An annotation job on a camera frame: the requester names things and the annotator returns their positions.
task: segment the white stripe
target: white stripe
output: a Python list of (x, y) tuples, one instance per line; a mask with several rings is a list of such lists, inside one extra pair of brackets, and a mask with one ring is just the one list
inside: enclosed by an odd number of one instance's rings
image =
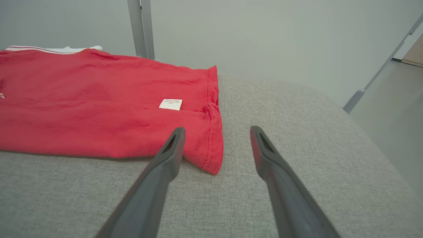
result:
[(65, 47), (65, 48), (61, 48), (61, 49), (49, 49), (49, 48), (44, 49), (44, 48), (35, 47), (35, 46), (11, 45), (6, 50), (10, 50), (10, 51), (39, 50), (39, 51), (42, 51), (42, 52), (52, 53), (52, 54), (70, 55), (70, 54), (75, 54), (75, 53), (81, 52), (85, 49), (103, 50), (103, 48), (101, 46), (98, 46), (98, 45), (96, 45), (94, 47), (90, 47), (90, 48), (78, 48), (78, 49), (70, 48), (69, 46)]
[(6, 50), (10, 50), (10, 51), (39, 50), (39, 51), (42, 51), (42, 52), (52, 53), (52, 54), (59, 54), (59, 55), (72, 55), (72, 54), (75, 54), (76, 53), (76, 52), (74, 52), (74, 53), (61, 53), (61, 52), (48, 51), (48, 50), (45, 50), (45, 49), (39, 49), (39, 48), (33, 48), (33, 47), (29, 47), (29, 48), (13, 48), (13, 47), (9, 47), (9, 48), (6, 48)]

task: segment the white label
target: white label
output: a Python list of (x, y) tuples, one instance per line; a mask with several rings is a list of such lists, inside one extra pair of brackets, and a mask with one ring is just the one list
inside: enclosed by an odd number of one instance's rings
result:
[(182, 99), (163, 99), (160, 103), (159, 108), (180, 110), (182, 105)]

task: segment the gray felt surface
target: gray felt surface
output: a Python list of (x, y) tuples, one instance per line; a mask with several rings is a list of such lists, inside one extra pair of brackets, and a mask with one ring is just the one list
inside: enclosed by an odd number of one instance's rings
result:
[[(275, 237), (249, 131), (263, 128), (343, 237), (422, 237), (423, 203), (333, 101), (308, 87), (219, 75), (217, 176), (184, 161), (159, 237)], [(93, 237), (148, 159), (0, 152), (0, 237)]]

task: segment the floor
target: floor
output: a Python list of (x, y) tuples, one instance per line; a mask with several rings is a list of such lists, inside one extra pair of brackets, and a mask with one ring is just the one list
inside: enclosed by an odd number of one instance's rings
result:
[(390, 61), (350, 116), (423, 199), (423, 68)]

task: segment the gray upholstered table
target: gray upholstered table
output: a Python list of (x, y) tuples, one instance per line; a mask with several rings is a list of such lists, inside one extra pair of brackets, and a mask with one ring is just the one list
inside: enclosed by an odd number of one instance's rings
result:
[[(343, 237), (422, 237), (423, 203), (332, 100), (280, 80), (219, 75), (217, 176), (183, 161), (159, 237), (275, 237), (251, 125), (266, 132)], [(148, 159), (0, 152), (0, 237), (93, 237)]]

